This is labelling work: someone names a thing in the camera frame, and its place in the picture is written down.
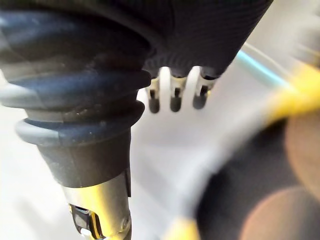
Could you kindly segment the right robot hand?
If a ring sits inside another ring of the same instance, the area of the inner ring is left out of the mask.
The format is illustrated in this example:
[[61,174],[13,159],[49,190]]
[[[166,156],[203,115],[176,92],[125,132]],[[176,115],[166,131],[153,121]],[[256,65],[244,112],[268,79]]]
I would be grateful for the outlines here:
[[1,103],[25,110],[17,134],[36,145],[63,187],[76,230],[129,240],[131,128],[160,109],[159,70],[170,69],[170,109],[180,110],[200,67],[202,109],[270,7],[269,0],[3,0]]

